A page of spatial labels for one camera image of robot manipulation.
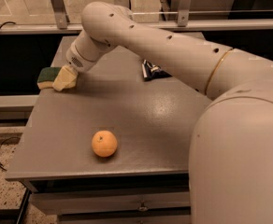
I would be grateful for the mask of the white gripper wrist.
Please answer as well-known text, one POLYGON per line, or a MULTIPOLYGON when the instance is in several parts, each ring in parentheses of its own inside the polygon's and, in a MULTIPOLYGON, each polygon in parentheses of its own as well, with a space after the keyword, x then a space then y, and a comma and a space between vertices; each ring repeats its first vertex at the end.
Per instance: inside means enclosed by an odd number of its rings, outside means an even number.
POLYGON ((96 41, 81 31, 66 52, 66 60, 70 65, 66 64, 60 69, 52 87, 57 91, 74 88, 78 72, 88 72, 105 54, 114 49, 115 47, 109 43, 96 41))

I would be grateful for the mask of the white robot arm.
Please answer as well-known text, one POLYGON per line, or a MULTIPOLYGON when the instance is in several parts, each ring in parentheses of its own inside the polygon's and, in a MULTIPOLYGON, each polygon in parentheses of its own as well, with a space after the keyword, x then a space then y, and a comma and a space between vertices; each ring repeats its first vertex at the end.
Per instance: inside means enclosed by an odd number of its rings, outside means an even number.
POLYGON ((81 24, 66 54, 72 75, 122 46, 210 99, 189 150, 192 223, 273 224, 273 62, 139 24, 104 2, 87 5, 81 24))

